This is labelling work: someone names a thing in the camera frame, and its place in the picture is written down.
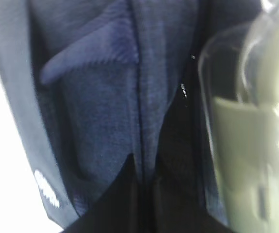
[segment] white background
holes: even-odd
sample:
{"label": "white background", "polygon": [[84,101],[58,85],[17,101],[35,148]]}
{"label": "white background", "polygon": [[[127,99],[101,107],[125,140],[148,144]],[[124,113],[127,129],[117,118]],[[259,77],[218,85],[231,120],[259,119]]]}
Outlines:
{"label": "white background", "polygon": [[41,202],[0,82],[0,233],[58,233]]}

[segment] transparent plastic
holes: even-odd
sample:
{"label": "transparent plastic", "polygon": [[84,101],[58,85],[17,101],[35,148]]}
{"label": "transparent plastic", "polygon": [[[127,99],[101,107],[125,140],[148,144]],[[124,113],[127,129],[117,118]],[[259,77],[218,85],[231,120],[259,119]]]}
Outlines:
{"label": "transparent plastic", "polygon": [[219,196],[238,233],[279,233],[279,1],[199,62]]}

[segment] bag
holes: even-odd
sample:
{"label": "bag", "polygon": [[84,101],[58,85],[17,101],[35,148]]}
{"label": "bag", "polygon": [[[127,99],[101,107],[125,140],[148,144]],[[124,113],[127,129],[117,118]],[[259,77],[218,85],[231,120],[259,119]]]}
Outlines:
{"label": "bag", "polygon": [[260,10],[0,0],[0,76],[48,217],[64,232],[230,232],[197,61],[210,37]]}

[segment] clear plastic bottle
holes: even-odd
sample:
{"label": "clear plastic bottle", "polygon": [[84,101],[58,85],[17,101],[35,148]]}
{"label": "clear plastic bottle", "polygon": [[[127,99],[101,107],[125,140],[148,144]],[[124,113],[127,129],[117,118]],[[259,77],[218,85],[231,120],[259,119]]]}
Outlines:
{"label": "clear plastic bottle", "polygon": [[238,233],[279,233],[279,1],[215,36],[199,72],[220,197]]}

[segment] white logo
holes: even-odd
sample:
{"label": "white logo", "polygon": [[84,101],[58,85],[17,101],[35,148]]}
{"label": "white logo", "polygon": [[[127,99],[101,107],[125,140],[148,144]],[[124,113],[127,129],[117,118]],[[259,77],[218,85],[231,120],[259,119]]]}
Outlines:
{"label": "white logo", "polygon": [[55,192],[51,188],[51,185],[48,183],[47,179],[42,175],[39,170],[34,172],[34,177],[38,184],[39,189],[43,192],[43,195],[49,199],[49,202],[55,207],[60,208],[60,202],[57,200]]}

